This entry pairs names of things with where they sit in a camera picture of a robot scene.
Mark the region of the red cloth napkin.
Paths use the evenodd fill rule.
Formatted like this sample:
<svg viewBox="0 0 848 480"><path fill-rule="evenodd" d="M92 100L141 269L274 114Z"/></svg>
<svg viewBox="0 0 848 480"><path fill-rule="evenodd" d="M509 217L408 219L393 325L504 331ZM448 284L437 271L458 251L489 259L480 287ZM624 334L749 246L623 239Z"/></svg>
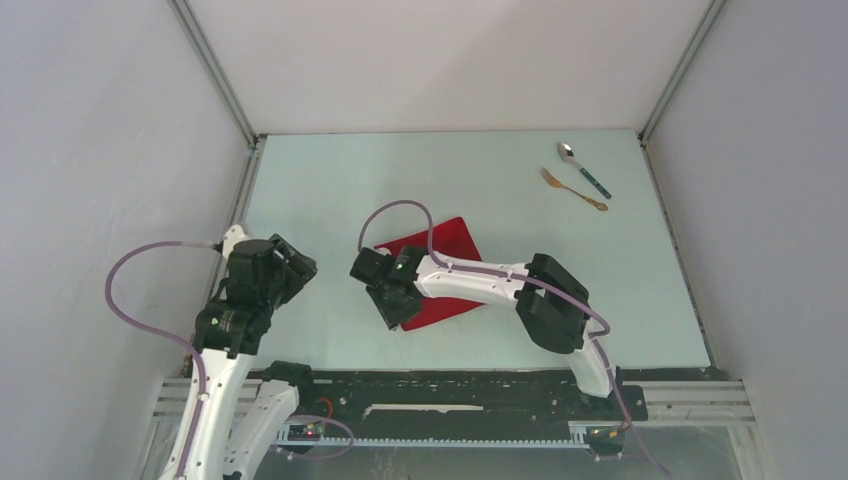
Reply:
<svg viewBox="0 0 848 480"><path fill-rule="evenodd" d="M375 245L377 251L390 253L395 257L401 254L404 247L424 249L423 259L427 261L426 267L430 268L426 271L427 277L422 283L427 296L421 300L420 312L399 326L406 332L433 325L481 306L479 301L472 300L465 293L466 287L456 287L460 279L459 273L448 274L446 271L435 270L436 264L431 262L432 258L426 250L427 240L428 232L422 230ZM436 224L433 228L432 245L440 257L482 260L463 217L454 217Z"/></svg>

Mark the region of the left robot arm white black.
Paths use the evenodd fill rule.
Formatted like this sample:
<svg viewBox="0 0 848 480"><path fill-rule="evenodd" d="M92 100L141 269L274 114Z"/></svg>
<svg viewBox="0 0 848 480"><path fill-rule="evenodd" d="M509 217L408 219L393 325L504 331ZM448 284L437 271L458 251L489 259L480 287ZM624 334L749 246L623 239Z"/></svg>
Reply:
<svg viewBox="0 0 848 480"><path fill-rule="evenodd" d="M226 275L196 318L193 347L202 363L163 479L250 479L284 421L316 403L312 369L277 360L263 371L246 416L236 418L273 314L314 278L317 265L281 236L253 238L239 225L224 234L220 250Z"/></svg>

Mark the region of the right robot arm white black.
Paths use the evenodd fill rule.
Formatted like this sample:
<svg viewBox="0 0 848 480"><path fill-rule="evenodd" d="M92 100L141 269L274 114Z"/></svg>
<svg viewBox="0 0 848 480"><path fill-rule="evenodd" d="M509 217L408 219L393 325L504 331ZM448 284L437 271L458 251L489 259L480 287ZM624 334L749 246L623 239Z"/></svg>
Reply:
<svg viewBox="0 0 848 480"><path fill-rule="evenodd" d="M561 354L575 377L585 411L606 418L622 403L616 369L591 331L588 291L555 259L535 254L528 263L493 264L407 246L396 255L363 248L350 270L365 286L391 330L419 316L428 299L459 299L514 310L538 347Z"/></svg>

